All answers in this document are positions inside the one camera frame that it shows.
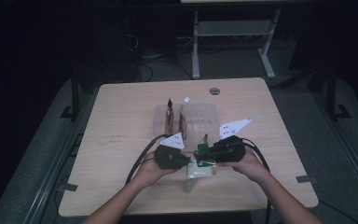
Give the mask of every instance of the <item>round hole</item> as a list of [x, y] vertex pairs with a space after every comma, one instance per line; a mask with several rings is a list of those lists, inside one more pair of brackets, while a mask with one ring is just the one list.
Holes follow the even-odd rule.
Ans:
[[217, 88], [211, 88], [209, 90], [209, 93], [212, 94], [212, 95], [218, 95], [218, 94], [220, 94], [220, 90], [217, 89]]

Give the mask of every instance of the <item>hand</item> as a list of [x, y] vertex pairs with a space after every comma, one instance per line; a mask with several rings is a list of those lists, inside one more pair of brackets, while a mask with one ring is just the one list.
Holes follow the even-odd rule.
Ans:
[[258, 160], [251, 148], [245, 147], [246, 154], [238, 162], [220, 162], [219, 166], [232, 166], [232, 169], [238, 173], [246, 175], [250, 180], [256, 181], [258, 177], [268, 172], [263, 164]]
[[153, 152], [147, 153], [144, 157], [144, 160], [141, 163], [141, 166], [138, 169], [138, 172], [136, 173], [135, 177], [132, 179], [132, 181], [136, 182], [142, 189], [154, 185], [163, 176], [170, 175], [178, 171], [178, 170], [162, 170], [161, 168], [159, 168], [159, 166], [156, 164], [153, 158], [154, 158]]

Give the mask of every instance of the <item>person's right hand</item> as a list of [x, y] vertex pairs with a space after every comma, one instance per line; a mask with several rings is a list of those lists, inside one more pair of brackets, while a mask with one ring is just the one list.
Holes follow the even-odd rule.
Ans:
[[268, 172], [263, 164], [258, 160], [251, 148], [245, 147], [246, 154], [238, 162], [219, 162], [219, 166], [231, 166], [238, 173], [246, 175], [250, 180], [256, 181], [258, 177]]

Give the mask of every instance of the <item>person's left hand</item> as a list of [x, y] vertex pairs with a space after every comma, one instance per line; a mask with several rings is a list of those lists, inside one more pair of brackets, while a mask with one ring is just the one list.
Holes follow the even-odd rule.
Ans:
[[154, 153], [149, 152], [145, 155], [144, 160], [142, 161], [138, 172], [132, 181], [140, 185], [141, 188], [147, 188], [151, 185], [154, 185], [159, 181], [163, 176], [170, 175], [175, 173], [178, 170], [162, 170], [156, 164], [154, 158]]

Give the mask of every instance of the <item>transparent container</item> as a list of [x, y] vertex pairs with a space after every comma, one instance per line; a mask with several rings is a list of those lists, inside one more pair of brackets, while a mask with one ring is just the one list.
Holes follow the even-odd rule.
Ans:
[[[174, 104], [173, 109], [173, 128], [172, 134], [179, 133], [179, 109], [181, 105]], [[154, 110], [153, 135], [155, 137], [165, 133], [165, 113], [166, 105], [158, 105]], [[220, 140], [219, 136], [219, 118], [217, 117], [216, 105], [212, 104], [188, 104], [183, 113], [186, 118], [186, 139], [185, 147], [196, 147], [204, 135], [208, 134], [208, 144]]]

